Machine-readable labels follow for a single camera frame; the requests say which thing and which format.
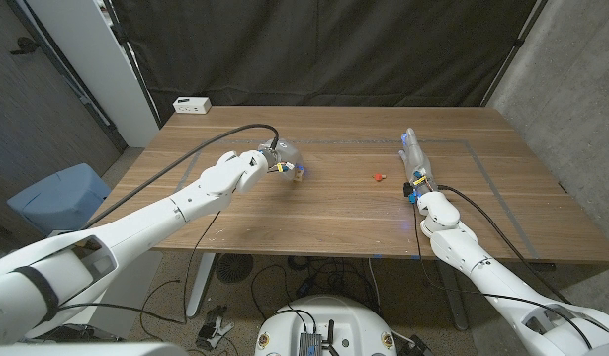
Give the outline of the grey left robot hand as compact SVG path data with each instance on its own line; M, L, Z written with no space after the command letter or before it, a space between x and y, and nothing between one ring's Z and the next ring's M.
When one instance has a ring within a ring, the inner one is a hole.
M268 162L268 172L280 174L290 181L301 181L305 168L301 153L290 142L280 138L275 146L272 140L261 143L258 150Z

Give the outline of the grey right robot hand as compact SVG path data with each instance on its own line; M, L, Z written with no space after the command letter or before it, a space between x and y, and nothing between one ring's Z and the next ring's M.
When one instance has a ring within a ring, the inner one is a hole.
M404 165L407 181L413 188L423 194L437 191L431 164L427 155L421 149L415 131L408 128L401 136L402 150L398 152Z

